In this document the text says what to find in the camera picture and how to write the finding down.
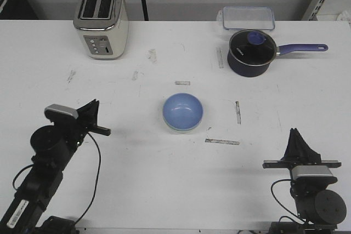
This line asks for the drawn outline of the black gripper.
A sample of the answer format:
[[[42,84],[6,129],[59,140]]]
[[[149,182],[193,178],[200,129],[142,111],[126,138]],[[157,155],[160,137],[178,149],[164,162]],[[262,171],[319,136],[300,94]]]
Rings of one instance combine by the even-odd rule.
[[[66,142],[82,142],[89,133],[109,136],[111,129],[98,126],[99,101],[94,99],[77,109],[78,119],[65,117],[61,134]]]
[[[299,159],[303,163],[288,162],[297,159],[297,152]],[[297,128],[291,128],[288,138],[287,147],[281,160],[265,160],[262,167],[264,169],[286,168],[292,169],[299,165],[324,165],[328,168],[339,168],[342,163],[337,160],[321,161],[321,155],[309,147],[309,145],[302,138]]]

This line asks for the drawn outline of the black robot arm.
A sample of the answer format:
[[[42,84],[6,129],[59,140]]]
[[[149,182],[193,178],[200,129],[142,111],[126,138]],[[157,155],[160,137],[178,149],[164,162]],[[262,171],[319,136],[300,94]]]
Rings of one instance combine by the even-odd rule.
[[[73,109],[52,104],[44,115],[50,125],[37,129],[30,144],[35,151],[29,173],[17,187],[14,199],[1,220],[1,233],[79,233],[77,220],[50,216],[38,227],[41,215],[55,195],[63,171],[89,133],[105,136],[109,128],[97,125],[99,101]]]
[[[340,161],[324,161],[296,128],[290,130],[286,151],[277,161],[264,161],[264,169],[286,168],[296,213],[288,221],[272,222],[269,233],[333,233],[347,215],[343,198],[327,187],[337,182],[331,173]]]

